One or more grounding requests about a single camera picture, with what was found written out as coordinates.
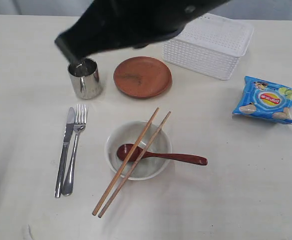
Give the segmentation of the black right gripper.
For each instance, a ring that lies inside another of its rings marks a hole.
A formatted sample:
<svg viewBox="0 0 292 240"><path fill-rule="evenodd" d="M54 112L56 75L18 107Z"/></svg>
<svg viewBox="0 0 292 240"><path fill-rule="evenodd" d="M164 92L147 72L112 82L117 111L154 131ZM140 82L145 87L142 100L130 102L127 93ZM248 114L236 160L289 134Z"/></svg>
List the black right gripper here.
<svg viewBox="0 0 292 240"><path fill-rule="evenodd" d="M224 0L95 0L68 29L68 57L143 48L177 36Z"/></svg>

